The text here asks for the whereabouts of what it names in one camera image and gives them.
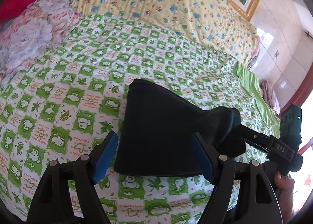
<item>folded black garment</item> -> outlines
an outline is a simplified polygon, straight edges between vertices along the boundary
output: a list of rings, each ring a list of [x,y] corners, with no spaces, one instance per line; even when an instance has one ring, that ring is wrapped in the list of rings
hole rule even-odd
[[[129,86],[114,171],[128,176],[200,175],[192,133],[198,131],[220,154],[233,158],[246,150],[244,139],[230,133],[238,125],[235,108],[202,110],[164,87],[135,79]]]

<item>yellow patterned blanket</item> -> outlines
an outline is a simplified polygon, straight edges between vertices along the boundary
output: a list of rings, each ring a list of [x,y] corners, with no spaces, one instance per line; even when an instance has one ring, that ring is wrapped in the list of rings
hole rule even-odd
[[[226,0],[74,0],[74,5],[84,15],[109,12],[169,28],[244,65],[256,45],[255,27]]]

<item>light green cloth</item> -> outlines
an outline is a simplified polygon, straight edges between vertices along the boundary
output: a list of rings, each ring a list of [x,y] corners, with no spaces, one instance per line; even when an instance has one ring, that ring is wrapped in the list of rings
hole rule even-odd
[[[258,77],[241,63],[235,65],[234,74],[239,77],[240,84],[246,93],[255,99],[256,109],[259,111],[262,120],[272,130],[273,136],[279,138],[281,133],[279,131],[280,120],[274,115],[260,95]]]

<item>floral pillow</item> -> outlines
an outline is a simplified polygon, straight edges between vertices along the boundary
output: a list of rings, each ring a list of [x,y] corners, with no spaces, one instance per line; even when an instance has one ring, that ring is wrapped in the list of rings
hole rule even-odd
[[[36,0],[0,31],[0,82],[27,70],[46,48],[56,48],[79,22],[69,0]]]

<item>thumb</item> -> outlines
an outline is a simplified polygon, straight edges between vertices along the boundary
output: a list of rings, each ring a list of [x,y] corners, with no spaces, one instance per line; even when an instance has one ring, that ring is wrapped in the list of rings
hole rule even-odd
[[[274,181],[277,187],[291,192],[295,186],[295,180],[293,180],[291,177],[282,176],[279,171],[276,172]]]

